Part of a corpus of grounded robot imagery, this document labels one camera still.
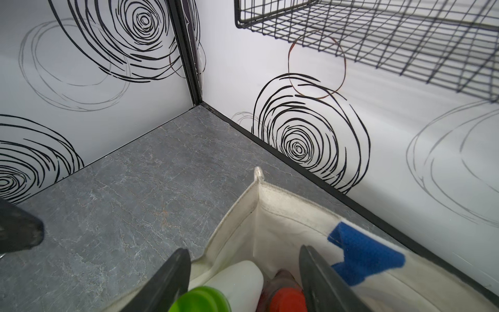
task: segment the bottle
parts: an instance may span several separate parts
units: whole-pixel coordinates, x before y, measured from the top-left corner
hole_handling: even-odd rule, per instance
[[[220,271],[204,286],[219,290],[232,312],[254,312],[263,287],[263,275],[251,261],[242,261]]]
[[[303,290],[288,270],[279,270],[265,285],[256,312],[307,312]]]

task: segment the white bottle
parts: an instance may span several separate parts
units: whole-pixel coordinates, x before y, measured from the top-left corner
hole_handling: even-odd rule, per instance
[[[232,312],[254,312],[263,287],[263,275],[251,261],[241,261],[206,282],[227,298]]]

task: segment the canvas bag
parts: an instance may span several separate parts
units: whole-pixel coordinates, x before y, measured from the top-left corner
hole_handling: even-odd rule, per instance
[[[203,255],[192,262],[189,289],[243,260],[253,261],[267,280],[287,269],[300,283],[302,245],[313,246],[374,312],[499,311],[426,259],[265,182],[260,167],[215,229]],[[139,290],[104,311],[120,311]]]

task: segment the black object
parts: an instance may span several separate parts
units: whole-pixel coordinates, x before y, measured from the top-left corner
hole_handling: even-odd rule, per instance
[[[238,28],[498,100],[499,2],[495,0],[234,3]]]
[[[43,222],[0,198],[0,254],[31,249],[43,241]]]
[[[178,248],[121,312],[166,312],[189,287],[191,257]]]
[[[173,32],[175,33],[175,40],[179,48],[180,59],[182,60],[192,103],[194,106],[197,106],[203,102],[195,61],[197,60],[197,51],[193,50],[193,46],[195,47],[196,45],[195,43],[192,44],[192,41],[195,40],[192,24],[189,23],[188,26],[185,19],[185,16],[190,16],[190,13],[186,9],[187,13],[184,14],[184,4],[182,1],[187,0],[166,0],[166,5],[168,7],[168,14],[172,20]]]
[[[482,286],[480,283],[469,277],[468,275],[464,274],[463,272],[459,271],[456,267],[452,266],[439,256],[435,255],[431,251],[429,251],[427,248],[419,244],[418,242],[414,241],[411,239],[409,236],[405,235],[404,233],[400,232],[397,230],[395,227],[391,226],[388,222],[384,221],[380,217],[376,216],[369,210],[367,210],[365,207],[351,199],[350,197],[346,196],[345,194],[341,193],[331,185],[327,184],[324,182],[322,179],[305,169],[304,167],[298,165],[296,162],[294,162],[291,158],[287,157],[286,155],[280,153],[278,150],[273,148],[272,146],[268,145],[267,143],[263,142],[260,140],[258,137],[255,135],[251,134],[249,131],[238,125],[236,122],[231,120],[230,118],[226,117],[225,115],[221,114],[219,111],[214,109],[213,107],[209,106],[205,102],[202,103],[202,106],[204,106],[208,111],[213,113],[215,116],[223,120],[224,122],[228,123],[231,125],[232,128],[236,129],[240,133],[242,133],[244,136],[249,138],[251,141],[254,143],[258,144],[261,146],[263,149],[265,149],[267,152],[270,154],[274,155],[277,157],[279,160],[281,160],[283,163],[291,167],[293,170],[310,180],[312,183],[323,189],[324,191],[328,192],[331,196],[348,206],[350,209],[361,215],[362,217],[366,218],[369,222],[377,226],[379,229],[396,239],[398,242],[400,242],[402,245],[407,247],[409,250],[411,250],[413,253],[425,258],[426,260],[429,260],[436,264],[439,267],[442,267],[446,271],[448,271],[451,274],[454,274],[457,276],[460,280],[471,286],[473,289],[475,289],[477,292],[481,293],[482,295],[485,296],[489,301],[491,301],[496,307],[499,307],[499,296]]]
[[[308,312],[372,312],[314,247],[301,246],[299,261]]]

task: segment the blue patch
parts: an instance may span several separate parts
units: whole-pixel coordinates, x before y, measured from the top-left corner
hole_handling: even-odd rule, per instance
[[[349,286],[363,282],[366,277],[392,268],[401,268],[405,257],[382,243],[341,222],[327,240],[343,249],[344,261],[331,267]]]

